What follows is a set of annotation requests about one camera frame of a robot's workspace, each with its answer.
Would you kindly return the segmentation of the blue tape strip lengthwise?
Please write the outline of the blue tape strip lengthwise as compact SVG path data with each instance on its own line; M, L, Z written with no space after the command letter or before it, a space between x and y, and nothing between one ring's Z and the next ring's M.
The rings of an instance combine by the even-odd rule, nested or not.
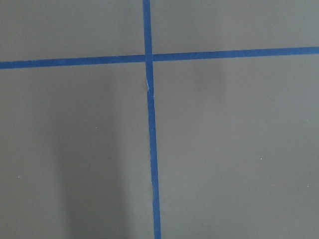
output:
M154 238L161 238L160 220L160 191L158 176L158 154L157 154L157 134L156 134L156 111L154 93L154 69L153 69L153 48L152 48L152 25L151 25L151 2L143 1L144 20L144 42L145 42L145 67L147 79L147 102L148 102L148 122L149 122L149 142L150 142L150 165L151 182L153 188L153 222Z

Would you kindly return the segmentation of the blue tape strip crosswise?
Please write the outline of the blue tape strip crosswise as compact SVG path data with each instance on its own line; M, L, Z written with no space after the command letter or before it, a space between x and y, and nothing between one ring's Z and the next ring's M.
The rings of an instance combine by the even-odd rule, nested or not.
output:
M225 50L209 52L186 52L186 53L163 53L154 54L151 59L160 61L181 61L200 59L222 59L222 58L242 58L242 57L266 57L266 56L290 56L290 55L315 55L319 53L318 47L294 47L294 48L272 48L272 49L247 49L247 50ZM121 56L100 56L100 57L80 57L80 58L59 58L40 60L20 60L2 61L0 68L22 69L40 67L62 67L80 65L101 65L101 64L121 64L121 63L141 63L145 62L145 55L121 55Z

